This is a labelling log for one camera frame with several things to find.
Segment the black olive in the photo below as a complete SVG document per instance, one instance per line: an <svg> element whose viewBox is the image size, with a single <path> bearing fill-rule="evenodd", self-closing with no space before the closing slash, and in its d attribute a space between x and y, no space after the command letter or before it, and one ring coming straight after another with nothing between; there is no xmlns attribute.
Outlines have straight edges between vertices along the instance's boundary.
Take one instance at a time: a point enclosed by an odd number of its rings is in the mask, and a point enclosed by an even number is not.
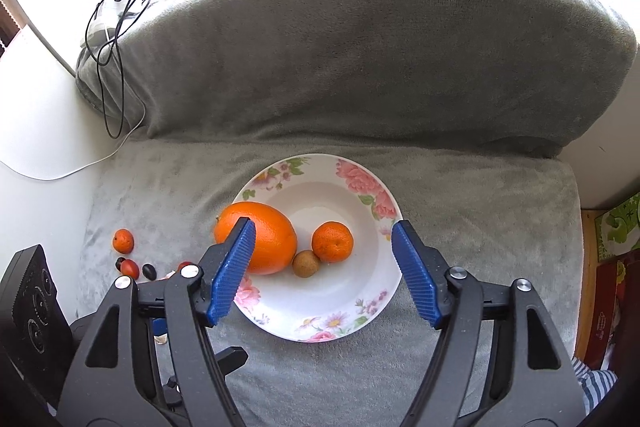
<svg viewBox="0 0 640 427"><path fill-rule="evenodd" d="M143 264L142 265L142 275L144 275L150 281L155 281L156 280L156 276L158 274L156 273L156 269L154 268L154 266L152 264Z"/></svg>

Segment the kiwi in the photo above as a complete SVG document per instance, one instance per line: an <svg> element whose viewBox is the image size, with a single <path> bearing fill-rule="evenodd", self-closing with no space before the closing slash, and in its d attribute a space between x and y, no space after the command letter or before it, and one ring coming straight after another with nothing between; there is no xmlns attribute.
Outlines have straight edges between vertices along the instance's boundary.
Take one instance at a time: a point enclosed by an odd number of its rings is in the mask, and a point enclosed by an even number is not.
<svg viewBox="0 0 640 427"><path fill-rule="evenodd" d="M303 250L293 258L293 273L306 279L320 269L320 260L311 250Z"/></svg>

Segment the couch backrest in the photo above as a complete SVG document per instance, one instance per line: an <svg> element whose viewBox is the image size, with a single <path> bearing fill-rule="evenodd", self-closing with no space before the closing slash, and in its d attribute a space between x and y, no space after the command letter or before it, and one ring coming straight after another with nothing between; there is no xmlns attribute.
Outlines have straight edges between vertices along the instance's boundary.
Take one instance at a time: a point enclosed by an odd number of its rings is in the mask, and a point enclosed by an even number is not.
<svg viewBox="0 0 640 427"><path fill-rule="evenodd" d="M170 0L120 47L150 137L348 137L533 155L589 128L637 49L605 0ZM95 103L84 55L78 76ZM126 115L136 123L139 108Z"/></svg>

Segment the large orange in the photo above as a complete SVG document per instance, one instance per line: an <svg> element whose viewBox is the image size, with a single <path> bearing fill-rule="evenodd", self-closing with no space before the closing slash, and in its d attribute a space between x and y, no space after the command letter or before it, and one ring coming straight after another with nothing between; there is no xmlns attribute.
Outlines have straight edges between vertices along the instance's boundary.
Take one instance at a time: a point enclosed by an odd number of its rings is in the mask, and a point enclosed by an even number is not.
<svg viewBox="0 0 640 427"><path fill-rule="evenodd" d="M298 238L287 217L272 206L255 201L238 201L222 211L213 227L216 243L222 243L240 217L255 223L255 249L248 273L268 275L283 270L296 254Z"/></svg>

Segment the gray blanket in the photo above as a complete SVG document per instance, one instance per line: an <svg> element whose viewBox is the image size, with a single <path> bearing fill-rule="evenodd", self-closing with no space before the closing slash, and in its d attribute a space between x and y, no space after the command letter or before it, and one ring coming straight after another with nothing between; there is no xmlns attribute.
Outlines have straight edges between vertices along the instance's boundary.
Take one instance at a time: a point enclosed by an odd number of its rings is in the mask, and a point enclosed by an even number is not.
<svg viewBox="0 0 640 427"><path fill-rule="evenodd" d="M608 0L168 0L120 47L148 137L551 156L613 100L636 40ZM78 84L100 105L86 58ZM115 62L102 77L119 116Z"/></svg>
<svg viewBox="0 0 640 427"><path fill-rule="evenodd" d="M377 174L425 243L478 279L527 277L564 344L574 349L582 243L570 168L557 160L477 156L414 147L319 146L311 141L247 144L129 142L104 164L81 255L79 315L94 312L117 272L113 231L133 231L132 259L164 274L195 261L210 227L251 176L273 161L308 152L352 158ZM232 306L210 330L215 350L244 346L249 361L227 378L250 427L399 425L438 334L421 320L404 282L382 314L343 339L284 341ZM465 412L478 405L489 355L482 330ZM159 347L163 378L172 374Z"/></svg>

